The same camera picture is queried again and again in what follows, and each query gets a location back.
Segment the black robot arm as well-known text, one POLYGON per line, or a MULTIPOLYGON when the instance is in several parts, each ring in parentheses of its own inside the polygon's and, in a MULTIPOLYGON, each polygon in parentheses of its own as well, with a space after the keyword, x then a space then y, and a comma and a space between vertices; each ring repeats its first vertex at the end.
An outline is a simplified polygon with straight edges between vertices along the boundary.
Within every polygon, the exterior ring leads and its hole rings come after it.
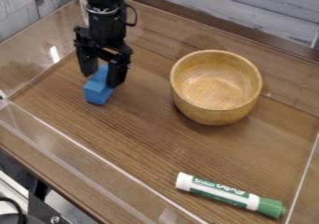
POLYGON ((125 27, 137 21, 127 21, 127 9, 133 9, 124 0, 87 0, 84 10, 88 25, 76 26, 73 45, 81 73, 85 77, 99 70, 101 59, 107 61, 105 85, 116 88, 124 83, 133 50, 125 44, 125 27))

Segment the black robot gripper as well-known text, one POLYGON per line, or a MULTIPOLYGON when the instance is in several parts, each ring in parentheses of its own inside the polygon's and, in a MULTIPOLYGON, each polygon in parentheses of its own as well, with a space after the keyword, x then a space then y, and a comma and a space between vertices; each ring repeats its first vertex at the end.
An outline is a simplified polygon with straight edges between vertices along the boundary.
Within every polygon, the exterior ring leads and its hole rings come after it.
POLYGON ((93 75, 99 68, 97 59, 108 61, 107 85, 116 88, 124 83, 131 55, 125 44, 125 29, 135 23, 127 21, 127 7, 100 9, 85 7, 87 26, 76 26, 73 40, 81 73, 93 75))

